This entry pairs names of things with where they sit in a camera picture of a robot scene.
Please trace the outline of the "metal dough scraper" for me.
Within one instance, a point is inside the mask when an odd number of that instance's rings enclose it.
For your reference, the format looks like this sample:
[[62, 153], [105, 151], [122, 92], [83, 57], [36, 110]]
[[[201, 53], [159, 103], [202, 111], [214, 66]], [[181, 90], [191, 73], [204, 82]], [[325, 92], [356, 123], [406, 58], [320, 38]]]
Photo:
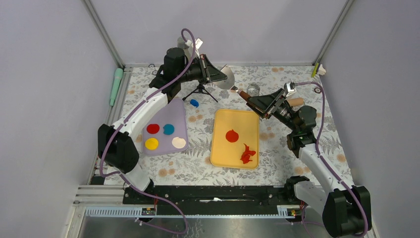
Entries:
[[228, 65], [224, 65], [220, 72], [224, 75], [224, 78], [214, 81], [213, 84], [223, 90], [235, 91], [242, 99], [248, 101], [251, 96], [235, 86], [235, 76], [231, 68]]

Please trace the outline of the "wooden dough roller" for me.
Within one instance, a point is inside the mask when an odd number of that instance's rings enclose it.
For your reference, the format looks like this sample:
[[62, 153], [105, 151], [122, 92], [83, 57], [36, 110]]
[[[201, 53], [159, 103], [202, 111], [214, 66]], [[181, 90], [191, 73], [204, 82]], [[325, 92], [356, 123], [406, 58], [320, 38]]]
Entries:
[[303, 98], [287, 99], [287, 102], [291, 107], [303, 106], [305, 104], [305, 101]]

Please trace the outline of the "yellow tray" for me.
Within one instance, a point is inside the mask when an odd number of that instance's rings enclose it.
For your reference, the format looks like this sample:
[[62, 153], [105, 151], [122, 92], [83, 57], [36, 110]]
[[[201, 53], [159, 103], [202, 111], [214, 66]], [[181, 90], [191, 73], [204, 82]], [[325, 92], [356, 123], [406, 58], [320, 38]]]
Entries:
[[[230, 143], [225, 139], [227, 131], [239, 134], [238, 141]], [[240, 160], [247, 144], [256, 151], [252, 162], [243, 164]], [[214, 166], [234, 169], [256, 169], [259, 165], [259, 116], [252, 111], [220, 109], [214, 117], [210, 161]]]

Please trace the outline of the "red dough scrap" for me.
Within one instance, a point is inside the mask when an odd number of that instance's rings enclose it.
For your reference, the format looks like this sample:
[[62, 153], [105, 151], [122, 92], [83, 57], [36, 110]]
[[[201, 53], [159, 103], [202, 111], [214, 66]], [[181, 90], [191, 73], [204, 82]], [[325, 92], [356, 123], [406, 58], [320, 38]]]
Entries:
[[252, 162], [252, 157], [256, 155], [256, 151], [251, 150], [250, 147], [247, 144], [244, 144], [245, 150], [241, 155], [240, 160], [243, 164], [247, 164], [249, 162]]

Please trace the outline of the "red dough ball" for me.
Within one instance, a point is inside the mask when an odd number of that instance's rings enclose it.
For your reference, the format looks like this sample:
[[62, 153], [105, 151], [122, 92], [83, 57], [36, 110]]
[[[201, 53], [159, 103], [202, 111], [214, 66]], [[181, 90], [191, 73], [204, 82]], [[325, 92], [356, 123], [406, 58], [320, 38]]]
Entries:
[[237, 132], [235, 132], [233, 129], [229, 130], [229, 131], [227, 131], [227, 133], [225, 135], [225, 139], [230, 143], [234, 143], [234, 142], [238, 141], [239, 134]]

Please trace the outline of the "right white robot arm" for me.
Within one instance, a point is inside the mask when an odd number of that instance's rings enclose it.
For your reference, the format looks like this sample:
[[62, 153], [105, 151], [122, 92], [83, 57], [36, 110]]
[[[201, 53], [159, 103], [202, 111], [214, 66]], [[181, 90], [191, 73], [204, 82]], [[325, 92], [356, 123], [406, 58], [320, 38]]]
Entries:
[[307, 105], [293, 109], [286, 100], [286, 93], [284, 89], [255, 97], [240, 93], [247, 106], [262, 119], [275, 117], [291, 129], [287, 135], [289, 150], [311, 170], [322, 187], [316, 188], [308, 178], [291, 177], [286, 181], [285, 200], [290, 204], [303, 201], [312, 207], [321, 215], [326, 231], [334, 238], [363, 237], [372, 228], [369, 191], [339, 175], [321, 152], [314, 135], [316, 109]]

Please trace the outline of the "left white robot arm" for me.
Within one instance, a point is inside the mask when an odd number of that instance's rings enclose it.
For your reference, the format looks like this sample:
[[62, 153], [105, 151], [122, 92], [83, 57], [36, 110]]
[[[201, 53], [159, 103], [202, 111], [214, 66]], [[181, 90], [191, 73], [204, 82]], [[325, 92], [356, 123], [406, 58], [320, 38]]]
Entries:
[[182, 83], [194, 80], [200, 84], [214, 83], [229, 90], [235, 77], [230, 67], [218, 69], [205, 54], [188, 57], [183, 49], [170, 48], [141, 100], [114, 124], [102, 124], [98, 129], [100, 175], [109, 176], [103, 172], [104, 164], [115, 168], [115, 173], [136, 189], [134, 196], [143, 204], [152, 201], [154, 191], [148, 187], [151, 179], [138, 164], [139, 152], [134, 137], [171, 102], [181, 90]]

